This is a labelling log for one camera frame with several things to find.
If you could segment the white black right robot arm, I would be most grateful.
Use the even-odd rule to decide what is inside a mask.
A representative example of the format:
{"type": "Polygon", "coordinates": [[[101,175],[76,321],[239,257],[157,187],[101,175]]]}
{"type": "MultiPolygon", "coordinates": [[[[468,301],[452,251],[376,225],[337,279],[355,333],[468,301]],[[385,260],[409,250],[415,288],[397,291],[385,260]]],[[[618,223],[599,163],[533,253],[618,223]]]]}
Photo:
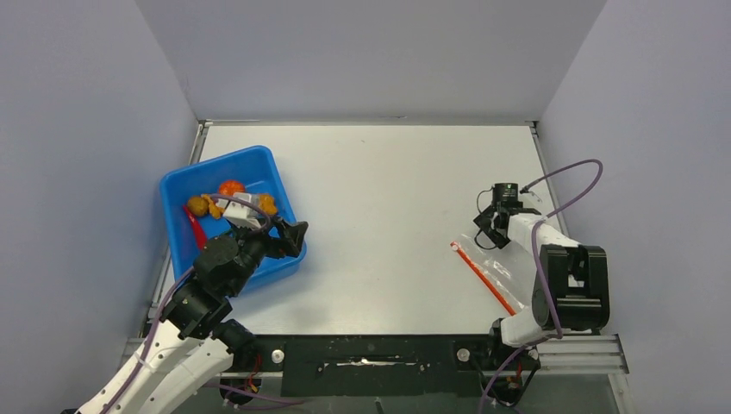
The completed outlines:
{"type": "Polygon", "coordinates": [[[497,321],[497,336],[484,345],[486,360],[508,367],[519,347],[565,332],[600,330],[609,322],[608,258],[599,246],[585,245],[546,224],[544,216],[519,199],[517,183],[493,185],[491,202],[473,219],[491,246],[522,248],[534,260],[530,303],[497,321]]]}

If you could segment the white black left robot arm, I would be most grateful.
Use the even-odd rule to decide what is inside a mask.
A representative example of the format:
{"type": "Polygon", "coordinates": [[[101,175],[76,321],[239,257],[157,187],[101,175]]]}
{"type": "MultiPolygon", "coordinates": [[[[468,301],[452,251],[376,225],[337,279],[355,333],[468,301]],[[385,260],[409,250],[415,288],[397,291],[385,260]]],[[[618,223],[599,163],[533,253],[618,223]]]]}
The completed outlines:
{"type": "Polygon", "coordinates": [[[256,355],[256,338],[229,318],[263,259],[297,258],[306,222],[268,216],[259,229],[232,227],[208,239],[164,296],[142,344],[78,413],[171,413],[235,365],[256,355]]]}

